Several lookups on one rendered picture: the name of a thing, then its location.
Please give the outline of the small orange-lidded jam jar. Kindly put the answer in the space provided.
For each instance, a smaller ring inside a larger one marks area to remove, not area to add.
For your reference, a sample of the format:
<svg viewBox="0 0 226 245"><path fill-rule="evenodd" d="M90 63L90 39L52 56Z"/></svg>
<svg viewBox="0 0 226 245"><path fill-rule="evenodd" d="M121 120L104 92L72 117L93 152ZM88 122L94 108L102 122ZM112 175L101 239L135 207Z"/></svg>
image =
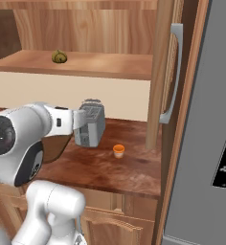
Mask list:
<svg viewBox="0 0 226 245"><path fill-rule="evenodd" d="M114 145L113 146L114 156L118 159L124 157L124 146L123 145Z"/></svg>

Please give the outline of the dark brown cutting board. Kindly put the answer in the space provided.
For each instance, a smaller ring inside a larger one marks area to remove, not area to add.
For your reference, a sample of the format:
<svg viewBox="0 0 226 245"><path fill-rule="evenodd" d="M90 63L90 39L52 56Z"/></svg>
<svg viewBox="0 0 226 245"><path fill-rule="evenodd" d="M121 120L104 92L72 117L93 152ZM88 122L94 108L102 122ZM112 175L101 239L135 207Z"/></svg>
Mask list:
<svg viewBox="0 0 226 245"><path fill-rule="evenodd" d="M49 164L57 160L63 153L71 138L71 135L51 136L43 138L43 163Z"/></svg>

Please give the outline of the olive-brown bread loaf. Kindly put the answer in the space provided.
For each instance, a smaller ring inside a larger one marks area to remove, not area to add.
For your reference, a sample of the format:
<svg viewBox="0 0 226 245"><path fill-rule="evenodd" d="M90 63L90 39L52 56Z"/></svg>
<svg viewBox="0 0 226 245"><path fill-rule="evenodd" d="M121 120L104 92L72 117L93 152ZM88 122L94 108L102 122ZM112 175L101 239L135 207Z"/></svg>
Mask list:
<svg viewBox="0 0 226 245"><path fill-rule="evenodd" d="M55 50L52 53L52 61L54 63L65 63L67 61L67 55L61 50Z"/></svg>

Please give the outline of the wooden wall cabinet door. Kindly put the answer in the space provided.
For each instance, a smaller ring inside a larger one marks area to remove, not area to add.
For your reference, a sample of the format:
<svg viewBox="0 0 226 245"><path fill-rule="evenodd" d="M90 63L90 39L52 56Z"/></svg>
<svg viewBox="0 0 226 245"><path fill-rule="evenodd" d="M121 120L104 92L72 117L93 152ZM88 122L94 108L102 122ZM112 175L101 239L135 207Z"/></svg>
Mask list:
<svg viewBox="0 0 226 245"><path fill-rule="evenodd" d="M184 0L158 0L151 81L149 90L146 149L156 146L162 113L166 71L169 68L170 25L182 16Z"/></svg>

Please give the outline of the wooden wall cabinet with shelf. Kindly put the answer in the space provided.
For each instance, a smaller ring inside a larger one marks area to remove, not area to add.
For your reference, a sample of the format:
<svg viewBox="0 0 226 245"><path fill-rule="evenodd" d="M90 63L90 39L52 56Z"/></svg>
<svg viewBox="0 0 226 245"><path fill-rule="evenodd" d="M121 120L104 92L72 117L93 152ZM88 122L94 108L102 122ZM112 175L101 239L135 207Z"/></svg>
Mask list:
<svg viewBox="0 0 226 245"><path fill-rule="evenodd" d="M0 72L149 80L158 0L0 0ZM61 50L65 63L54 63Z"/></svg>

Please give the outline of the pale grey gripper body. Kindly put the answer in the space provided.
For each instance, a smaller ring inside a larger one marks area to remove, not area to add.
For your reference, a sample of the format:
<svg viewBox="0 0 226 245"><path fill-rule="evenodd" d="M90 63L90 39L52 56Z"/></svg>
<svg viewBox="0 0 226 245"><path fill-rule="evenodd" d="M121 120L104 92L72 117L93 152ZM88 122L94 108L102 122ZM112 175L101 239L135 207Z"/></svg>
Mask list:
<svg viewBox="0 0 226 245"><path fill-rule="evenodd" d="M74 110L73 111L73 129L79 129L86 124L86 111L85 110Z"/></svg>

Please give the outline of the grey fridge with black display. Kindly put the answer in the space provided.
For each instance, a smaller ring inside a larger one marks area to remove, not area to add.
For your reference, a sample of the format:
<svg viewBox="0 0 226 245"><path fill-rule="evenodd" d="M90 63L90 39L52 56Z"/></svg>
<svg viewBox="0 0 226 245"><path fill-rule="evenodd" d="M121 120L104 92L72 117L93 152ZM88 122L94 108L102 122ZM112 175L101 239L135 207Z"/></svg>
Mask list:
<svg viewBox="0 0 226 245"><path fill-rule="evenodd" d="M161 245L226 245L226 0L209 3Z"/></svg>

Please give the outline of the grey toaster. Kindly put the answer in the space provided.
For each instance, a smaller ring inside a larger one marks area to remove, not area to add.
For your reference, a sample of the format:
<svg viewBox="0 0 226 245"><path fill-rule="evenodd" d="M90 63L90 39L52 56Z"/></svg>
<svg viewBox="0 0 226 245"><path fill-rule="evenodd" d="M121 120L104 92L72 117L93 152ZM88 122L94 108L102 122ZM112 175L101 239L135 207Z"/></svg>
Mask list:
<svg viewBox="0 0 226 245"><path fill-rule="evenodd" d="M100 100L87 99L80 109L86 112L86 124L74 131L75 144L83 147L97 147L105 130L104 106Z"/></svg>

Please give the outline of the tall wooden side panel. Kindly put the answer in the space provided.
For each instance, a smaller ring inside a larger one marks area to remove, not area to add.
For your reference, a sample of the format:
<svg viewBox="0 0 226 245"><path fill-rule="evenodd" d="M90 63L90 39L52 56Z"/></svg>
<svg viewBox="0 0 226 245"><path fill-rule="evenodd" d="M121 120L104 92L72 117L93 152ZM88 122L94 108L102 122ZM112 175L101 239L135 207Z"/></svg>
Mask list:
<svg viewBox="0 0 226 245"><path fill-rule="evenodd" d="M162 125L161 197L158 200L151 245L161 245L162 241L208 6L209 0L184 0L182 11L183 58L173 112L169 124Z"/></svg>

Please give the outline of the wooden base cabinet door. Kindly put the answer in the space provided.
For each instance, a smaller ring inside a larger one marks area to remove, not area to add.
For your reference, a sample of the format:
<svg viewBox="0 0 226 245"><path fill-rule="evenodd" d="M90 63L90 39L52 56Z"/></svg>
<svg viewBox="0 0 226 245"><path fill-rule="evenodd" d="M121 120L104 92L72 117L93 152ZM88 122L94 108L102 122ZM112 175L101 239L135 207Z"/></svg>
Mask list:
<svg viewBox="0 0 226 245"><path fill-rule="evenodd" d="M136 218L86 207L81 222L89 245L144 245L144 228Z"/></svg>
<svg viewBox="0 0 226 245"><path fill-rule="evenodd" d="M27 187L25 185L15 188L0 184L0 227L8 234L9 238L14 238L25 219Z"/></svg>

